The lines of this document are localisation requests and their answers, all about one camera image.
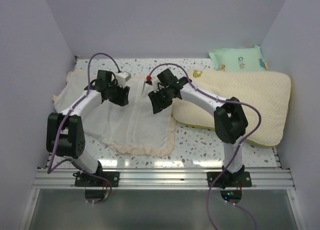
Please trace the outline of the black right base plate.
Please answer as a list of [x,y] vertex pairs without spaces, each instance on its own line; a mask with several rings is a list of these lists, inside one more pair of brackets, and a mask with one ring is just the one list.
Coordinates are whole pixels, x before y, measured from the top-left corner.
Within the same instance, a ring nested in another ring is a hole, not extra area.
[[235,173],[231,173],[226,170],[221,176],[222,172],[207,172],[207,184],[208,186],[216,188],[240,188],[240,187],[252,187],[252,180],[250,173],[245,171],[245,166],[242,165],[240,170]]

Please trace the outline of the green cartoon print pillow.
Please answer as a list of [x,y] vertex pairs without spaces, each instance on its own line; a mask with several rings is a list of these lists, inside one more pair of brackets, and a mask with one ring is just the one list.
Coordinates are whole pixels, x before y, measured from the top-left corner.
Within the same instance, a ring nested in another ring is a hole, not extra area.
[[259,72],[269,71],[261,52],[261,47],[221,48],[209,51],[214,69],[223,72]]

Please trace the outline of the aluminium front rail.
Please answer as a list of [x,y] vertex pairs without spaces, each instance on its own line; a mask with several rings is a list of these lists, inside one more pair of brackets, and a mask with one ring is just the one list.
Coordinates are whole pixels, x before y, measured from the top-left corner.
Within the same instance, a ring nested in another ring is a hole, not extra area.
[[[207,190],[219,169],[105,169],[113,175],[117,190]],[[74,189],[75,169],[57,169],[51,174],[37,170],[34,189]],[[295,184],[289,170],[251,168],[239,177],[231,189],[293,190]]]

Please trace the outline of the white pillowcase with cream ruffle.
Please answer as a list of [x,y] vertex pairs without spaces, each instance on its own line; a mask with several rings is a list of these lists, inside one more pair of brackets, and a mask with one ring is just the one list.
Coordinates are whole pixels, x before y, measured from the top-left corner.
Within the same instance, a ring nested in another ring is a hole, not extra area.
[[[56,112],[70,107],[88,83],[82,71],[70,72],[66,87],[52,98]],[[169,155],[175,145],[176,125],[171,107],[153,114],[148,97],[153,88],[145,84],[143,76],[135,75],[126,84],[130,87],[128,105],[104,101],[82,122],[84,133],[122,154],[160,158]]]

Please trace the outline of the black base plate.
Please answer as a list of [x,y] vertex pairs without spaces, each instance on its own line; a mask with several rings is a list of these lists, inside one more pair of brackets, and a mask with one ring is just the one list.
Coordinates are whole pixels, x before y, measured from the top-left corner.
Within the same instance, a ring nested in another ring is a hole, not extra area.
[[252,187],[252,180],[250,173],[245,171],[245,166],[242,165],[240,170],[235,173],[231,173],[226,170],[221,176],[222,172],[207,172],[207,184],[208,186],[216,188],[240,188],[240,187]]
[[118,187],[120,180],[120,172],[104,171],[102,167],[98,167],[97,171],[87,173],[86,171],[77,171],[72,175],[75,177],[74,185],[76,187]]

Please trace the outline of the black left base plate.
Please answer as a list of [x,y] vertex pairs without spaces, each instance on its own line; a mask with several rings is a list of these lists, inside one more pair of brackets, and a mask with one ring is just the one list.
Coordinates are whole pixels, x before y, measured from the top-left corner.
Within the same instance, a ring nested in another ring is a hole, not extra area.
[[97,171],[87,173],[86,171],[77,171],[72,175],[75,177],[74,185],[76,187],[118,187],[120,180],[120,172],[104,171],[102,167],[98,167]]

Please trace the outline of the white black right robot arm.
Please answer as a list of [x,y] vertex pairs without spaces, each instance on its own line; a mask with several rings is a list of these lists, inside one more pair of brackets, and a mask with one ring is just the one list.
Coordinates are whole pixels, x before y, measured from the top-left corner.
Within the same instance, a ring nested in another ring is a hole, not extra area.
[[237,98],[226,99],[194,85],[186,75],[177,78],[170,69],[165,69],[157,77],[146,77],[146,84],[153,87],[148,94],[153,114],[158,114],[172,105],[177,98],[190,102],[209,113],[214,119],[214,130],[223,142],[224,162],[223,182],[235,186],[245,171],[242,160],[241,139],[246,133],[248,120]]

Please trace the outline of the cream yellow dotted pillow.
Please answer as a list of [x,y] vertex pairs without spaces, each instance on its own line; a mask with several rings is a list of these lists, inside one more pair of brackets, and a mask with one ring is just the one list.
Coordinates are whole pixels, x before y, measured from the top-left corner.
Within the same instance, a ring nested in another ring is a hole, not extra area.
[[[250,140],[265,147],[277,146],[283,138],[291,96],[291,79],[288,75],[273,71],[224,72],[210,68],[191,68],[187,71],[193,84],[210,92],[255,107],[261,114],[259,128]],[[248,127],[246,134],[258,123],[258,115],[242,106]],[[214,119],[205,110],[185,100],[174,99],[173,117],[180,123],[198,128],[214,128]]]

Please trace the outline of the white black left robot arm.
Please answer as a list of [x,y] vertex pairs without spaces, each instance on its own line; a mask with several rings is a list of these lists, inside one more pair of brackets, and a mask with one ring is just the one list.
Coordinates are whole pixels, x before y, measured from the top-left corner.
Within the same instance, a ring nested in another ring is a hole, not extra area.
[[48,116],[46,149],[52,153],[48,173],[68,161],[87,174],[86,180],[92,186],[103,183],[101,163],[85,150],[83,121],[106,100],[118,106],[128,105],[130,89],[127,82],[130,78],[128,72],[99,70],[96,79],[88,82],[82,95],[70,107]]

